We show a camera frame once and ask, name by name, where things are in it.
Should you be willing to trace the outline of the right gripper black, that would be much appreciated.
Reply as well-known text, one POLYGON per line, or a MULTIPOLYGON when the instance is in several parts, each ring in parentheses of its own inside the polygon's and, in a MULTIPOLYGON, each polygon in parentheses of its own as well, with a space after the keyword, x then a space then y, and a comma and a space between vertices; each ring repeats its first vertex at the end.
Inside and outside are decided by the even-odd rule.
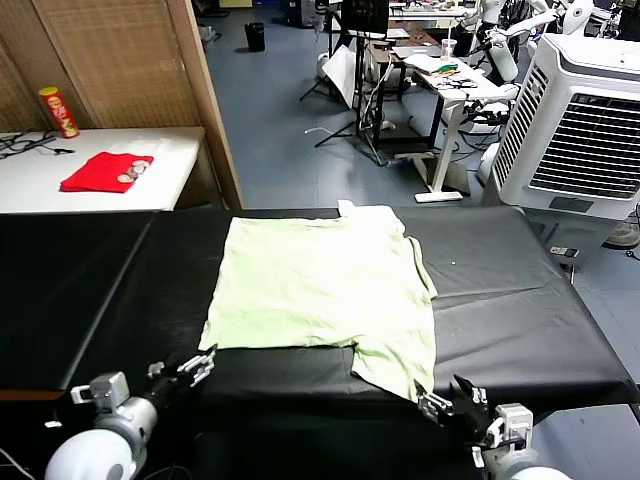
POLYGON ((415 380, 418 410, 426 418, 439 418, 439 423, 458 440, 485 441, 493 423, 486 406, 486 389, 461 375, 454 374, 453 378, 464 397, 454 397, 451 401, 428 392, 415 380))

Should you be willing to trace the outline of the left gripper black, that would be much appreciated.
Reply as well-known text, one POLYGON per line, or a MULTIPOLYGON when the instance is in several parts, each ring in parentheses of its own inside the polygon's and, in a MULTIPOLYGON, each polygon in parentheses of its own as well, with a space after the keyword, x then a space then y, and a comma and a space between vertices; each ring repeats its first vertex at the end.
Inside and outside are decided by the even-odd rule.
POLYGON ((188 359, 167 358, 159 362, 158 391, 164 396, 174 396, 194 388, 214 369, 216 345, 198 351, 188 359))

